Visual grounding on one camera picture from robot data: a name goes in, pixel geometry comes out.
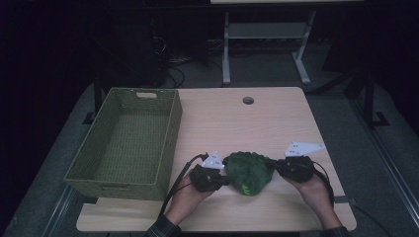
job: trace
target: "person's left hand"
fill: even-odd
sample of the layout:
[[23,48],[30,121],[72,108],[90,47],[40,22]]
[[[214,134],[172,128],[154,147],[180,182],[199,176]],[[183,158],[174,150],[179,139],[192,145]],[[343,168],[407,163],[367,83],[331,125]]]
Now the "person's left hand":
[[188,174],[181,180],[178,185],[178,192],[172,197],[172,203],[167,210],[165,216],[174,225],[179,225],[188,215],[190,215],[205,199],[214,192],[201,193],[191,184]]

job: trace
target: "green object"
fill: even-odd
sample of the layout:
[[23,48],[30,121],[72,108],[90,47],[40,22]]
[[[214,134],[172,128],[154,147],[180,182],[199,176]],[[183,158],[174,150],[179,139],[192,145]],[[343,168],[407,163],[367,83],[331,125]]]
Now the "green object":
[[177,90],[112,88],[64,181],[87,197],[164,200],[181,116]]
[[259,194],[271,182],[274,169],[265,165],[267,157],[255,152],[235,152],[225,157],[225,172],[231,184],[245,196]]

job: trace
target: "person's right hand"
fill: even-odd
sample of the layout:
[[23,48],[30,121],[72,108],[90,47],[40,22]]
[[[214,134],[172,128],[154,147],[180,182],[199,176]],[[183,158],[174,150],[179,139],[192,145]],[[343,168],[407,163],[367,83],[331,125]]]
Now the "person's right hand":
[[285,180],[299,191],[304,202],[316,213],[323,229],[342,226],[330,203],[326,186],[317,175],[313,175],[309,181],[301,184],[289,179]]

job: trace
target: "green plastic bag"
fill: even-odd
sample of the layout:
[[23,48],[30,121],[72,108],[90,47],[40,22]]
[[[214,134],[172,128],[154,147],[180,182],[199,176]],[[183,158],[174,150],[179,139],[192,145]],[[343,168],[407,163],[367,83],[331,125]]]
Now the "green plastic bag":
[[274,169],[265,165],[267,157],[255,152],[235,152],[225,157],[225,172],[234,186],[245,196],[259,194],[272,180]]

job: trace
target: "table hole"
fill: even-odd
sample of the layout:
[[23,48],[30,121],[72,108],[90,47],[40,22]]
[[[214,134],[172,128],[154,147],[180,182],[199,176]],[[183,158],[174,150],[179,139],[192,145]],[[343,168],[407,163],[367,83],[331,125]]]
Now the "table hole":
[[245,97],[243,98],[243,103],[246,105],[252,105],[253,103],[255,103],[255,100],[251,97]]

